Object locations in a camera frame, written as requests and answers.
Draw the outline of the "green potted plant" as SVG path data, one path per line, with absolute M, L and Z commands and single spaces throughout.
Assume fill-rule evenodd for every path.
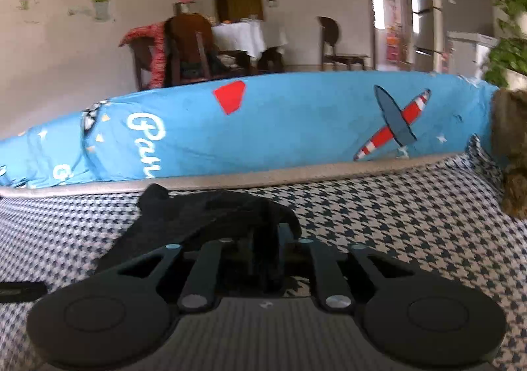
M 520 20 L 526 19 L 526 0 L 495 0 L 506 18 L 497 20 L 502 37 L 488 53 L 484 63 L 483 79 L 492 85 L 509 88 L 507 72 L 526 76 L 526 27 Z

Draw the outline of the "houndstooth sofa cushion cover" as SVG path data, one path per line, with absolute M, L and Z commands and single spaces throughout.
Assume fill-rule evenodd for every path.
M 526 223 L 499 207 L 501 173 L 478 139 L 428 167 L 254 189 L 291 208 L 302 234 L 340 250 L 366 244 L 478 288 L 507 316 L 495 364 L 526 367 Z M 134 192 L 1 201 L 1 278 L 79 281 L 138 218 Z

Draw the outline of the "blue cartoon print quilt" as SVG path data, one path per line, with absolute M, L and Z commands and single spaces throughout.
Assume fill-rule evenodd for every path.
M 246 76 L 95 103 L 2 141 L 1 184 L 42 189 L 421 158 L 489 143 L 496 88 L 463 76 Z

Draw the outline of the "black garment with striped cuffs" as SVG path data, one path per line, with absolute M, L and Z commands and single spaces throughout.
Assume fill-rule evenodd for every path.
M 140 216 L 98 260 L 96 273 L 118 266 L 169 243 L 198 251 L 224 238 L 244 244 L 247 261 L 228 272 L 242 296 L 282 296 L 298 287 L 286 274 L 282 247 L 301 235 L 293 210 L 247 192 L 217 190 L 169 195 L 152 184 L 137 203 Z

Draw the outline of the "table with white tablecloth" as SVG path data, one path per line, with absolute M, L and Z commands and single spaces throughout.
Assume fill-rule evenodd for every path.
M 288 44 L 283 27 L 273 21 L 245 18 L 212 28 L 221 51 L 243 51 L 249 60 L 250 74 L 283 73 L 284 52 Z

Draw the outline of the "dark wooden chair right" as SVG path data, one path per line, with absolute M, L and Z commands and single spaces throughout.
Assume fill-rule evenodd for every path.
M 359 66 L 361 70 L 366 70 L 365 61 L 367 55 L 362 54 L 344 54 L 339 53 L 338 43 L 340 41 L 340 26 L 336 20 L 331 17 L 317 17 L 321 27 L 320 42 L 320 70 L 324 71 L 325 67 L 330 64 L 336 71 L 339 65 L 345 66 L 348 71 L 352 67 Z

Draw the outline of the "red patterned cloth on chair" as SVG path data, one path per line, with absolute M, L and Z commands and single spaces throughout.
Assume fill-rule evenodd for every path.
M 162 88 L 165 79 L 165 23 L 157 22 L 129 30 L 119 47 L 129 46 L 138 91 Z

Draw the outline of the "brown fuzzy plush item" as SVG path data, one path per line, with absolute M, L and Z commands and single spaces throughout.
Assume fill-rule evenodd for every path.
M 526 219 L 526 91 L 499 88 L 491 101 L 491 152 L 504 165 L 501 210 Z

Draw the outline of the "dark wooden chair with clothes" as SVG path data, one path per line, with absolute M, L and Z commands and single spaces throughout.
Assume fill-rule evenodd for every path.
M 221 51 L 203 15 L 180 14 L 163 22 L 167 61 L 162 88 L 250 74 L 246 54 Z

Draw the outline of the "silver refrigerator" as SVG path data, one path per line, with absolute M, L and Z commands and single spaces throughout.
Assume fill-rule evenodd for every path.
M 442 11 L 434 0 L 412 0 L 414 70 L 439 72 L 443 52 Z

